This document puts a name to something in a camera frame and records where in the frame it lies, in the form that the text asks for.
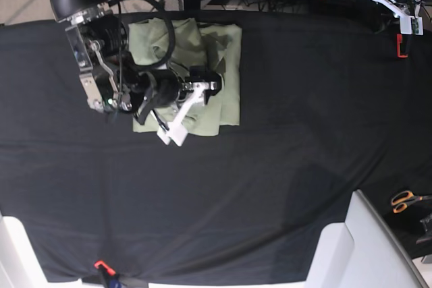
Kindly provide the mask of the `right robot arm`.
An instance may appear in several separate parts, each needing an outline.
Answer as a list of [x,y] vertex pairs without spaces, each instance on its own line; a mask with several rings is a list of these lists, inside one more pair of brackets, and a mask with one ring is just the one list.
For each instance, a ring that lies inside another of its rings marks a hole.
[[167,51],[154,63],[137,64],[128,49],[128,32],[119,7],[127,0],[50,0],[57,22],[65,29],[88,106],[106,117],[118,113],[144,124],[148,116],[158,123],[157,135],[166,144],[181,146],[188,130],[184,120],[195,107],[205,106],[222,87],[221,76],[207,67],[188,67],[178,74],[170,64],[176,36],[172,20],[158,1],[152,5],[167,28]]

